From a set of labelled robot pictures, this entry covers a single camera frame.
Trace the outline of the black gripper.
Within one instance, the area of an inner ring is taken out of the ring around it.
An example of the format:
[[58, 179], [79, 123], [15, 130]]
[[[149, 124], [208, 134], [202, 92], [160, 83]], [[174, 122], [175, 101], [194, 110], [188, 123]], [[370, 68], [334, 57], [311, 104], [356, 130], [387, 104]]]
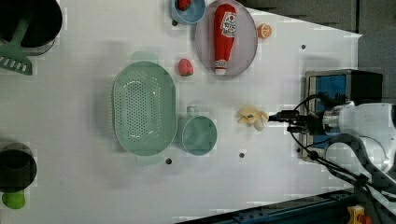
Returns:
[[316, 115], [301, 115], [297, 110], [282, 110], [268, 118], [269, 121], [289, 123], [290, 133], [302, 133], [308, 135], [324, 135], [322, 118]]

